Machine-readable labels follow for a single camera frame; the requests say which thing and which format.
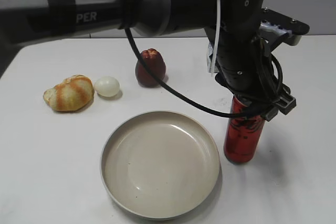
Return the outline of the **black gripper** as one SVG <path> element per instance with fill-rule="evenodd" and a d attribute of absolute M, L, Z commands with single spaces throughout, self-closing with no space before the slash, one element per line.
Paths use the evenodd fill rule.
<path fill-rule="evenodd" d="M 273 59 L 258 27 L 219 30 L 213 60 L 226 87 L 235 95 L 264 103 L 278 102 Z"/>

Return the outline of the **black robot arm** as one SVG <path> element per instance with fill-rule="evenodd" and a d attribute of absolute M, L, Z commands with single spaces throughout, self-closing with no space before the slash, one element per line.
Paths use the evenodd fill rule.
<path fill-rule="evenodd" d="M 261 38 L 263 0 L 1 0 L 1 72 L 29 45 L 98 32 L 131 29 L 161 36 L 203 28 L 218 46 L 216 66 L 230 91 L 275 103 L 281 78 Z"/>

